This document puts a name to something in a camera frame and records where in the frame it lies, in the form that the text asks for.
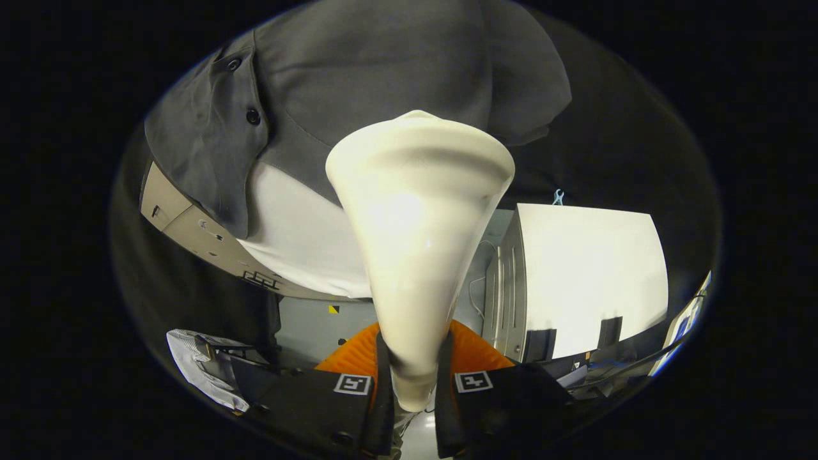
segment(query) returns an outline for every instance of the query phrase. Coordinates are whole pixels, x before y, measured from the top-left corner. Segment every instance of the orange foam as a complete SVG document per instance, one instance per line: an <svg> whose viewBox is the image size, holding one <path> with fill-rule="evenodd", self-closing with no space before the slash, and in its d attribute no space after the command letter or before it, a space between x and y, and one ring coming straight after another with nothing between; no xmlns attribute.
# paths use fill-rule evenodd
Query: orange foam
<svg viewBox="0 0 818 460"><path fill-rule="evenodd" d="M449 330L454 340L452 375L458 372L493 371L514 366L514 363L463 323L452 320ZM366 327L318 364L315 367L316 370L371 376L375 383L372 389L372 400L374 401L378 390L378 356L375 338L379 331L380 325L377 322Z"/></svg>

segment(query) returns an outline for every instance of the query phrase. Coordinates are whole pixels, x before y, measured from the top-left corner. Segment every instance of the white floor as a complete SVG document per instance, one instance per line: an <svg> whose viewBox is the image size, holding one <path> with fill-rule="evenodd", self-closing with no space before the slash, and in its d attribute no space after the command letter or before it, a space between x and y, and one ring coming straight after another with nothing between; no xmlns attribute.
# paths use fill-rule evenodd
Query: white floor
<svg viewBox="0 0 818 460"><path fill-rule="evenodd" d="M495 210L483 239L494 246L500 244L506 233L513 211ZM460 296L457 299L455 320L462 322L472 331L482 333L485 296L486 268L494 249L488 243L478 246ZM330 313L329 303L323 300L303 300L285 298L281 302L281 330L276 334L279 345L285 352L298 357L301 365L316 365L332 354L338 347L338 340L348 340L364 327L377 321L375 306L369 304L337 303L340 311ZM426 409L434 409L432 403ZM419 413L403 435L402 460L426 460L438 458L437 436L434 431L434 412Z"/></svg>

